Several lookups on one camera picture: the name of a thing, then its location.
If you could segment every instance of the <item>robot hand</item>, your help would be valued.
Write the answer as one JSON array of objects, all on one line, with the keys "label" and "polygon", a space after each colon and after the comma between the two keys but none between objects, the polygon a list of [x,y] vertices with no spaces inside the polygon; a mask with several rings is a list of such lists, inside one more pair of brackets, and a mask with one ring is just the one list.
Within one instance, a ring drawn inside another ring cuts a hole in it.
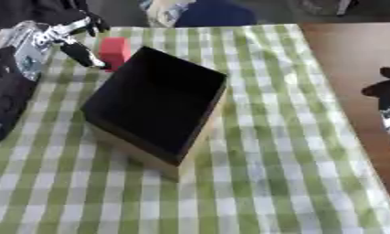
[{"label": "robot hand", "polygon": [[82,10],[70,9],[59,14],[53,14],[47,20],[50,27],[34,36],[35,44],[42,50],[51,44],[59,44],[61,50],[75,59],[84,67],[109,69],[109,63],[98,59],[87,47],[79,43],[72,35],[87,30],[95,36],[95,28],[100,32],[109,30],[105,21],[99,16]]},{"label": "robot hand", "polygon": [[[381,75],[390,79],[390,68],[381,68]],[[378,109],[384,128],[390,134],[390,80],[378,82],[362,90],[363,95],[378,99]]]},{"label": "robot hand", "polygon": [[66,31],[61,32],[75,35],[87,31],[92,37],[96,36],[96,31],[103,33],[110,30],[110,26],[102,17],[89,11],[69,9],[59,13],[49,14],[44,17],[43,23],[52,27],[65,27]]},{"label": "robot hand", "polygon": [[110,30],[110,26],[100,16],[95,15],[92,12],[84,13],[90,18],[90,23],[86,28],[92,37],[95,37],[95,28],[97,28],[100,33]]}]

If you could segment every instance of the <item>floor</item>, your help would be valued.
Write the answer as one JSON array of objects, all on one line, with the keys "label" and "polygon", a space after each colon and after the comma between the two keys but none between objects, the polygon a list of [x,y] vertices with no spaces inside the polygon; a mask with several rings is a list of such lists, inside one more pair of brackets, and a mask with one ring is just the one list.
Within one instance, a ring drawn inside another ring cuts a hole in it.
[{"label": "floor", "polygon": [[[87,0],[90,9],[113,26],[145,27],[146,18],[139,8],[142,0]],[[232,0],[252,9],[260,24],[301,22],[352,23],[389,22],[390,0],[359,0],[346,16],[313,16],[300,7],[302,0]]]}]

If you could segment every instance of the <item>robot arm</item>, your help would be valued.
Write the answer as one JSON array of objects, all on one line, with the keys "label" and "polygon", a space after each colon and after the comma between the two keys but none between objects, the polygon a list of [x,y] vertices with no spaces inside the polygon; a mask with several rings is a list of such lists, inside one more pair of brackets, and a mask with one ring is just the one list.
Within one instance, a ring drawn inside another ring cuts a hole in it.
[{"label": "robot arm", "polygon": [[[382,68],[381,74],[390,79],[390,68]],[[390,80],[385,80],[363,89],[363,95],[376,97],[385,130],[390,134]]]},{"label": "robot arm", "polygon": [[51,47],[52,44],[58,44],[61,51],[84,67],[109,69],[111,67],[109,63],[97,58],[87,47],[72,36],[83,30],[88,30],[91,34],[91,32],[95,32],[95,27],[100,32],[109,29],[100,17],[96,16],[94,18],[90,14],[79,10],[65,11],[61,18],[66,18],[68,23],[49,26],[44,32],[37,32],[34,35],[34,44],[41,50]]}]

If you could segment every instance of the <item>table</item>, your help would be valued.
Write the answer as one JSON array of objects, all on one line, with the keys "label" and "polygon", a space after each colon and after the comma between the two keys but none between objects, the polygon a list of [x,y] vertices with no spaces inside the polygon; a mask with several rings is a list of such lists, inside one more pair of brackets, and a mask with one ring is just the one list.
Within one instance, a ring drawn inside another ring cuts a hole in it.
[{"label": "table", "polygon": [[228,75],[202,153],[176,184],[97,144],[79,106],[109,74],[54,51],[0,145],[0,233],[390,233],[390,197],[298,26],[111,36]]},{"label": "table", "polygon": [[377,101],[361,89],[384,78],[390,66],[390,24],[305,24],[301,26],[341,105],[390,193],[390,137]]}]

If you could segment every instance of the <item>cardboard box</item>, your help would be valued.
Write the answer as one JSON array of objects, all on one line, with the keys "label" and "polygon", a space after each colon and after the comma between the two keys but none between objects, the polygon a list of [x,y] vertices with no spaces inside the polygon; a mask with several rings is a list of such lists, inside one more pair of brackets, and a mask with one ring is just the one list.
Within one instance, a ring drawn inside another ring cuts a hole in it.
[{"label": "cardboard box", "polygon": [[226,96],[226,75],[143,47],[82,107],[98,140],[178,179]]}]

